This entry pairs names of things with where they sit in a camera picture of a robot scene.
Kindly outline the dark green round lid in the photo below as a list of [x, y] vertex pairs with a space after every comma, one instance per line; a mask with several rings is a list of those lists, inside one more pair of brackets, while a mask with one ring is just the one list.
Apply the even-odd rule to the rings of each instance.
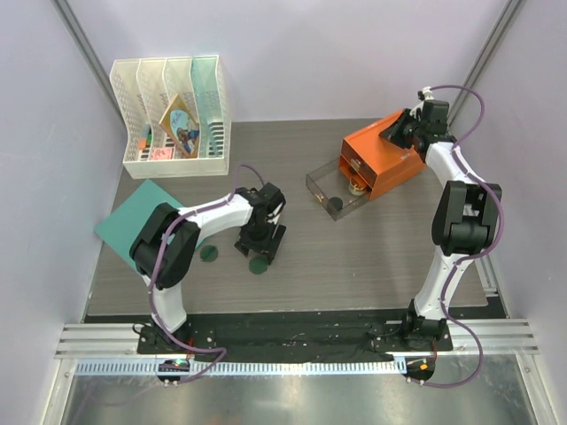
[[269, 267], [268, 260], [264, 257], [257, 256], [249, 261], [248, 269], [252, 274], [264, 274]]

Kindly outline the dark green round disc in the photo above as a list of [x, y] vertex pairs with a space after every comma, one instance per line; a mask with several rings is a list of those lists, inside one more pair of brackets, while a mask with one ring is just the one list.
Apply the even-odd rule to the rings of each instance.
[[203, 262], [214, 262], [218, 259], [219, 251], [215, 245], [205, 245], [199, 252], [199, 257]]

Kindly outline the black round cap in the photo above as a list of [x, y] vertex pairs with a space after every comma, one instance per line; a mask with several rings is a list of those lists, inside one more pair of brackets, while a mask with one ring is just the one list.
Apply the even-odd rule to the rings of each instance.
[[337, 211], [343, 208], [343, 200], [340, 197], [332, 197], [329, 200], [330, 205]]

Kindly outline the gold compact jar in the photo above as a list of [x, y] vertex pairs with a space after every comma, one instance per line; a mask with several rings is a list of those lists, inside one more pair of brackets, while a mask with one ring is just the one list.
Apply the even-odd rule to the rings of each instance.
[[349, 193], [355, 197], [362, 196], [366, 192], [366, 187], [360, 185], [355, 179], [351, 179], [348, 185]]

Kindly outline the clear drawer gold knob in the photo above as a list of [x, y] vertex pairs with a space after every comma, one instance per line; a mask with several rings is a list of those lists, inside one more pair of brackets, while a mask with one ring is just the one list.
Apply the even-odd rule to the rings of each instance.
[[[338, 168], [339, 158], [334, 158], [327, 164], [320, 166], [306, 176], [306, 186], [314, 196], [316, 202], [334, 220], [340, 220], [347, 214], [362, 207], [368, 202], [368, 192], [355, 197], [349, 193], [350, 178], [346, 177]], [[332, 197], [343, 200], [343, 208], [335, 210], [329, 203]]]

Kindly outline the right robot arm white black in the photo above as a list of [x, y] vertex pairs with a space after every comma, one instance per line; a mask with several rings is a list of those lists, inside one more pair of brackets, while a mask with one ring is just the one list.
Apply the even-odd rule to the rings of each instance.
[[443, 187], [431, 224], [434, 258], [396, 333], [412, 350], [447, 337], [448, 307], [462, 275], [499, 240], [503, 223], [501, 187], [470, 169], [448, 128], [448, 102], [435, 99], [429, 87], [418, 97], [416, 107], [403, 110], [380, 134], [415, 151]]

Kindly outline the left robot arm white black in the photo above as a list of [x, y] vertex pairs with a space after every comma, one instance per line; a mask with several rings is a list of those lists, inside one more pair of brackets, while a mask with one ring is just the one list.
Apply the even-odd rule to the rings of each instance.
[[286, 231], [279, 223], [285, 204], [283, 192], [268, 182], [260, 189], [240, 187], [193, 207], [174, 208], [168, 203], [155, 207], [129, 256], [146, 283], [152, 324], [158, 328], [158, 342], [166, 351], [181, 352], [190, 341], [181, 282], [198, 245], [237, 228], [235, 248], [244, 256], [255, 253], [269, 266]]

